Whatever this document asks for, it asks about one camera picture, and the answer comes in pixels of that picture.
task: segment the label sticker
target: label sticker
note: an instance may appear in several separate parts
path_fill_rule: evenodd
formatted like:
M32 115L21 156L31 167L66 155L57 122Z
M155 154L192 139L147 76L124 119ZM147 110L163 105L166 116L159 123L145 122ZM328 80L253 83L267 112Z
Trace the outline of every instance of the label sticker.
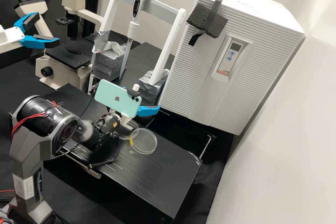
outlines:
M15 193L21 198L27 200L34 196L34 181L33 176L21 179L20 177L13 174Z

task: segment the microscope base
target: microscope base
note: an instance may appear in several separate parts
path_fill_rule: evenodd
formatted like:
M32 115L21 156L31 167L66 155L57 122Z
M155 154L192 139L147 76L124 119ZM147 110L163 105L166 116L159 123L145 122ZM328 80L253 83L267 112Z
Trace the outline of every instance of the microscope base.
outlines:
M51 67L53 74L48 77L43 76L41 69L45 67ZM72 86L84 91L90 73L90 66L72 69L47 55L36 59L35 75L40 77L42 83L53 89L58 89L70 83Z

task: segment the petri dish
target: petri dish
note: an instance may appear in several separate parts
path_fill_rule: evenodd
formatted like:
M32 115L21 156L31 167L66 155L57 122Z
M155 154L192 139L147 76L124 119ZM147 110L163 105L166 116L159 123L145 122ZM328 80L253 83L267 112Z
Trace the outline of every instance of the petri dish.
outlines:
M135 121L131 120L125 126L119 125L119 127L116 130L116 133L121 140L129 140L130 134L138 128L139 125Z
M129 136L129 142L134 150L144 155L153 153L158 145L154 133L146 128L135 129Z

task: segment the mint green iphone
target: mint green iphone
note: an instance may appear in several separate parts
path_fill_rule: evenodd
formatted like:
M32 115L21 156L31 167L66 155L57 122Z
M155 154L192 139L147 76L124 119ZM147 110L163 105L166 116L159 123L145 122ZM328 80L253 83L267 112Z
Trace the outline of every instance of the mint green iphone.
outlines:
M99 82L94 99L130 118L136 116L141 104L140 96L132 96L126 89L104 79Z

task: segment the black strap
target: black strap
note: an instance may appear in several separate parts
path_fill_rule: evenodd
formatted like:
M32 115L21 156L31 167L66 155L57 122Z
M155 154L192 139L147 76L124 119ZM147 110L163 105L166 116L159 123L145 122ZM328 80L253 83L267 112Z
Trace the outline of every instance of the black strap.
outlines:
M199 32L197 34L195 34L194 36L191 37L190 41L189 41L189 45L191 46L194 46L197 39L199 37L201 37L204 33L207 32L207 30L209 29L211 23L214 21L214 18L217 14L217 11L219 9L219 6L221 5L223 0L216 0L214 3L213 3L213 6L206 18L206 20L203 22L202 26L201 26L201 29L199 30Z

